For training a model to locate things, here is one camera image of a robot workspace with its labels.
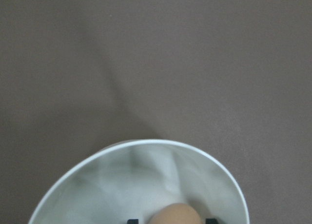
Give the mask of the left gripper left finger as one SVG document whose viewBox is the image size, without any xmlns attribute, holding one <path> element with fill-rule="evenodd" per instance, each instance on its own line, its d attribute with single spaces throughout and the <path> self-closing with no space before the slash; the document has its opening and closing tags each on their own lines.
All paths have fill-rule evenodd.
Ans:
<svg viewBox="0 0 312 224">
<path fill-rule="evenodd" d="M 127 224 L 138 224 L 138 219 L 129 219 Z"/>
</svg>

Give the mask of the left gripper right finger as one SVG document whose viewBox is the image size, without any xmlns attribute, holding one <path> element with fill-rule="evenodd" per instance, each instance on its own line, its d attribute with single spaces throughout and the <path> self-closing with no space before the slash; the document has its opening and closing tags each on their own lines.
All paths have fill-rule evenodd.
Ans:
<svg viewBox="0 0 312 224">
<path fill-rule="evenodd" d="M 215 219 L 215 218 L 206 218 L 205 224 L 217 224 L 217 219 Z"/>
</svg>

